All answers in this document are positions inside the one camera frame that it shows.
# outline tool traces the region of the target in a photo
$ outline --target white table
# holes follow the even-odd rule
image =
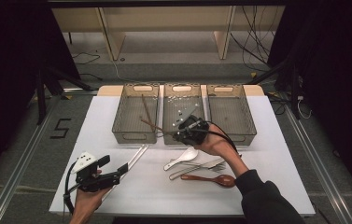
[[[111,162],[102,167],[103,174],[113,172],[128,162],[140,145],[119,145],[111,132],[112,123],[118,109],[119,96],[95,96],[81,128],[74,151],[57,189],[50,212],[63,212],[63,189],[69,166],[84,151],[96,158],[109,154]],[[262,181],[276,183],[282,195],[304,217],[312,216],[315,211],[310,203],[302,180],[289,154],[283,134],[266,96],[247,97],[257,135],[248,147],[239,148],[243,159],[250,169],[257,169]],[[186,165],[176,165],[168,171],[163,166],[177,158],[187,146],[168,147],[162,138],[157,144],[150,145],[135,166],[122,178],[96,213],[111,216],[135,217],[240,217],[242,195],[237,187],[224,189],[203,181],[170,180],[169,175]],[[202,151],[194,160],[211,161],[216,157]],[[232,175],[232,170],[220,171]],[[214,177],[217,173],[199,170],[192,174]],[[69,186],[75,184],[71,175]]]

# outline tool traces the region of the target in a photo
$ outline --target spoon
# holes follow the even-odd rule
[[[198,155],[198,150],[196,150],[194,147],[189,147],[187,148],[187,150],[185,150],[182,155],[180,157],[178,157],[177,159],[175,159],[174,161],[170,161],[169,163],[167,163],[163,169],[166,171],[168,169],[170,169],[170,167],[176,165],[177,163],[181,162],[181,161],[190,161],[196,158],[196,156]]]
[[[219,175],[214,178],[206,178],[198,175],[182,175],[181,179],[183,180],[203,180],[203,181],[212,181],[222,187],[232,188],[234,187],[234,178],[231,175]]]

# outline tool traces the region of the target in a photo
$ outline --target brown spoon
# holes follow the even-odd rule
[[[219,175],[214,178],[207,178],[198,175],[182,175],[181,179],[183,180],[203,180],[203,181],[212,181],[224,188],[234,187],[234,178],[231,175]]]

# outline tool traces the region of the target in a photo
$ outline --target gray carpet floor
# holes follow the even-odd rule
[[[129,52],[127,46],[124,52],[121,57],[127,57]],[[260,69],[266,69],[266,66],[262,64],[252,65]],[[81,74],[93,74],[103,79],[98,80],[96,77],[89,75],[82,76],[83,82],[94,87],[122,84],[125,82],[124,79],[160,82],[183,80],[201,84],[245,83],[251,80],[251,69],[240,63],[149,64],[117,62],[118,73],[112,63],[83,64],[78,65],[77,68]],[[274,81],[275,76],[268,78],[262,82],[262,88],[265,91],[275,91]],[[65,88],[74,87],[65,81],[62,82],[62,85]],[[55,106],[49,124],[43,132],[35,154],[28,163],[21,182],[1,219],[1,223],[67,223],[69,221],[69,217],[51,214],[49,206],[63,175],[64,167],[77,141],[79,130],[93,95],[88,92],[86,94],[69,93],[67,95],[70,95],[70,97],[62,97],[62,100]],[[53,99],[47,100],[49,105],[52,102]],[[281,112],[283,109],[281,106],[278,103],[273,103],[274,112]],[[302,110],[308,111],[309,108],[303,105]],[[276,118],[306,191],[312,203],[322,212],[322,215],[317,212],[315,216],[306,218],[305,222],[326,223],[325,218],[327,218],[331,223],[341,223],[311,162],[306,156],[301,141],[291,125],[288,112],[279,113]],[[69,131],[65,138],[52,139],[51,136],[63,134],[63,132],[59,133],[59,131],[54,130],[59,119],[70,119],[63,121]],[[29,106],[26,107],[24,119],[20,123],[18,131],[15,132],[12,141],[9,143],[8,150],[4,151],[0,158],[0,192],[8,182],[8,178],[33,135],[36,122],[37,101],[32,99]],[[319,157],[324,161],[331,179],[344,197],[352,215],[352,176],[345,168],[342,160],[332,153],[334,148],[314,114],[310,119],[301,119],[301,123],[309,134]],[[112,223],[112,220],[113,217],[95,215],[91,223]]]

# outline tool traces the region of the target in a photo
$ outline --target desk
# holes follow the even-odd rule
[[[254,119],[257,136],[248,147],[239,148],[248,167],[257,169],[263,181],[272,180],[283,196],[302,216],[312,216],[315,211],[307,196],[295,164],[289,154],[284,137],[280,131],[275,114],[266,96],[260,94],[259,87],[247,87],[255,90],[252,95],[246,91],[251,114]],[[105,87],[93,97],[91,106],[81,128],[75,148],[70,157],[66,173],[71,163],[83,151],[89,151],[97,158],[109,154],[111,162],[102,167],[109,173],[128,162],[139,145],[121,146],[111,132],[112,123],[120,100],[120,87]],[[96,211],[111,216],[153,216],[153,217],[240,217],[242,196],[237,188],[223,189],[208,182],[170,180],[169,175],[184,165],[176,165],[168,171],[163,166],[177,158],[187,146],[168,147],[162,138],[157,144],[149,146],[146,153],[120,181],[120,185],[108,195]],[[199,152],[197,162],[211,161],[216,157]],[[222,174],[232,175],[227,168]],[[197,175],[218,175],[200,170]],[[70,186],[75,184],[75,176],[70,177]],[[63,212],[63,188],[65,174],[57,189],[50,212]]]

